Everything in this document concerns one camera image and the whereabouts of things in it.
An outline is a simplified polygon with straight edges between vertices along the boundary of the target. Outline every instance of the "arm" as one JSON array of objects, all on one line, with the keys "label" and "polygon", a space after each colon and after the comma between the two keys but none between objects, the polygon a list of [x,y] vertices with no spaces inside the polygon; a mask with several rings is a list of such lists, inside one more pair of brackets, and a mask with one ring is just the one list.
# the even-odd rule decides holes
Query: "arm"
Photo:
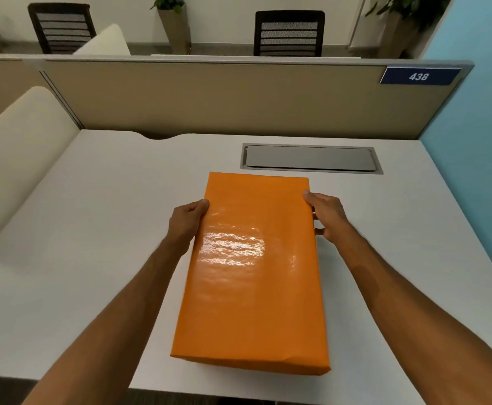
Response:
[{"label": "arm", "polygon": [[337,197],[305,192],[396,359],[428,405],[492,405],[492,349],[394,270]]},{"label": "arm", "polygon": [[117,403],[128,388],[178,260],[208,209],[177,207],[169,231],[135,277],[103,309],[34,387],[23,405]]}]

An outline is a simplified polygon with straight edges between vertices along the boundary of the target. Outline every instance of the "mesh chair back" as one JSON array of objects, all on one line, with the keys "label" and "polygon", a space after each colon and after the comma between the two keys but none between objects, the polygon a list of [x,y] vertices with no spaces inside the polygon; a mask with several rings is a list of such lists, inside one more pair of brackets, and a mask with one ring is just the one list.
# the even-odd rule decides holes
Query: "mesh chair back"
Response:
[{"label": "mesh chair back", "polygon": [[320,57],[324,30],[323,11],[258,11],[255,14],[253,54]]},{"label": "mesh chair back", "polygon": [[32,3],[28,13],[44,54],[73,54],[96,36],[88,4]]}]

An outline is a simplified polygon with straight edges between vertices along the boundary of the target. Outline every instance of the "orange wrapped box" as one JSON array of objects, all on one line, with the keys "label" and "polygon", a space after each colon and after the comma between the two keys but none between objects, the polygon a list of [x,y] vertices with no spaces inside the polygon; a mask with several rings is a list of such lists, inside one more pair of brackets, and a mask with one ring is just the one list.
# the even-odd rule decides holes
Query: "orange wrapped box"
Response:
[{"label": "orange wrapped box", "polygon": [[288,374],[330,371],[305,177],[211,172],[171,356]]}]

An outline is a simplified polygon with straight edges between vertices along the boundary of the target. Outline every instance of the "plant pot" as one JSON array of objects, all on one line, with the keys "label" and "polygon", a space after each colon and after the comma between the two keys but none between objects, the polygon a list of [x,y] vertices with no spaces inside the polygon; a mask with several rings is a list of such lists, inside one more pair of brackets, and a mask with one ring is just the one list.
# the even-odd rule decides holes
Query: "plant pot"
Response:
[{"label": "plant pot", "polygon": [[418,25],[400,13],[388,14],[377,58],[400,58],[401,53],[418,40]]},{"label": "plant pot", "polygon": [[182,6],[181,13],[176,13],[174,10],[158,10],[158,15],[167,34],[173,54],[189,54],[191,35],[186,5]]}]

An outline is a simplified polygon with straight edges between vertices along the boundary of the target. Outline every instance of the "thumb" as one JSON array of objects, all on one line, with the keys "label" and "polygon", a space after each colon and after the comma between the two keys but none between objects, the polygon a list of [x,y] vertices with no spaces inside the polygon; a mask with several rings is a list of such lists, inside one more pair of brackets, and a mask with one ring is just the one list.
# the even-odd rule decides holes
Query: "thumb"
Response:
[{"label": "thumb", "polygon": [[193,213],[195,213],[195,216],[201,217],[203,214],[205,214],[206,211],[209,209],[209,204],[210,203],[207,199],[199,200],[199,203],[193,211]]},{"label": "thumb", "polygon": [[302,193],[304,200],[315,207],[321,201],[320,198],[315,196],[315,194],[311,193],[309,190],[304,190]]}]

